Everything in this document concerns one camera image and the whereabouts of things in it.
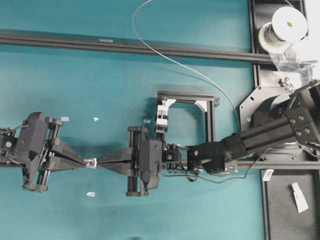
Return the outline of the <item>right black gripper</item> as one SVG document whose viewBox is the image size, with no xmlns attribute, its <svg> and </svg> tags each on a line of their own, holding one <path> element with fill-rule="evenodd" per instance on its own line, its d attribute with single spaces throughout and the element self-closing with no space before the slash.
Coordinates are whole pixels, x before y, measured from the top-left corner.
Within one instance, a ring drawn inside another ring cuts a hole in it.
<svg viewBox="0 0 320 240">
<path fill-rule="evenodd" d="M 159 186 L 164 144 L 144 126 L 128 127 L 128 148 L 97 159 L 97 167 L 127 177 L 127 197 L 146 197 Z"/>
</svg>

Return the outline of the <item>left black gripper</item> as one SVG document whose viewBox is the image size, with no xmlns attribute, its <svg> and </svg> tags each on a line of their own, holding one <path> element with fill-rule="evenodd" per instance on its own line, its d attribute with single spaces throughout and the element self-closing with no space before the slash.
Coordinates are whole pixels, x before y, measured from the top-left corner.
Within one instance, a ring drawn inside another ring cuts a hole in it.
<svg viewBox="0 0 320 240">
<path fill-rule="evenodd" d="M 22 189 L 46 192 L 50 172 L 76 170 L 86 167 L 84 159 L 58 137 L 63 122 L 33 112 L 23 121 L 16 144 L 16 161 L 22 166 Z M 49 152 L 54 153 L 45 163 Z"/>
</svg>

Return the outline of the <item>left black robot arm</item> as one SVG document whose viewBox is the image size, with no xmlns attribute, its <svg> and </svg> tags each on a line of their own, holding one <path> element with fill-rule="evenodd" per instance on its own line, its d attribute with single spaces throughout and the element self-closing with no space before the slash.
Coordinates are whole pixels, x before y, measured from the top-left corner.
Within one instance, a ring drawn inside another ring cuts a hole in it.
<svg viewBox="0 0 320 240">
<path fill-rule="evenodd" d="M 46 192 L 52 172 L 86 167 L 79 156 L 59 134 L 63 122 L 33 112 L 15 128 L 0 129 L 0 165 L 22 169 L 22 189 Z"/>
</svg>

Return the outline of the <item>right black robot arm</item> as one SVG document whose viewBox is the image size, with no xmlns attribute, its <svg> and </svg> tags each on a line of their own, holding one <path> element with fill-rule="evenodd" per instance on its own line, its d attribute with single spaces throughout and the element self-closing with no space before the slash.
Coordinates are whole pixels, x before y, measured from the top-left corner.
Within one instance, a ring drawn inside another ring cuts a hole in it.
<svg viewBox="0 0 320 240">
<path fill-rule="evenodd" d="M 272 116 L 267 107 L 274 98 L 266 99 L 256 111 L 258 123 L 227 136 L 186 147 L 187 160 L 181 159 L 181 148 L 166 144 L 162 137 L 150 139 L 144 127 L 130 127 L 129 146 L 97 160 L 97 166 L 128 177 L 127 196 L 144 197 L 156 189 L 162 170 L 169 177 L 196 181 L 201 172 L 210 175 L 233 174 L 238 162 L 255 154 L 288 143 L 318 151 L 320 149 L 320 82 L 313 80 L 298 88 L 280 102 L 280 113 Z"/>
</svg>

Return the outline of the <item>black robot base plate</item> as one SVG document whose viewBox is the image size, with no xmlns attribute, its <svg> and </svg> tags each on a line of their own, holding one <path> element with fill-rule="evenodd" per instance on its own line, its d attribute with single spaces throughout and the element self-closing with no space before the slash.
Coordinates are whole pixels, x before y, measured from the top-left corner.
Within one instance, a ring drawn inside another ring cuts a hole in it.
<svg viewBox="0 0 320 240">
<path fill-rule="evenodd" d="M 281 116 L 240 133 L 249 155 L 284 143 L 320 150 L 320 83 L 315 81 L 297 89 L 288 100 Z"/>
</svg>

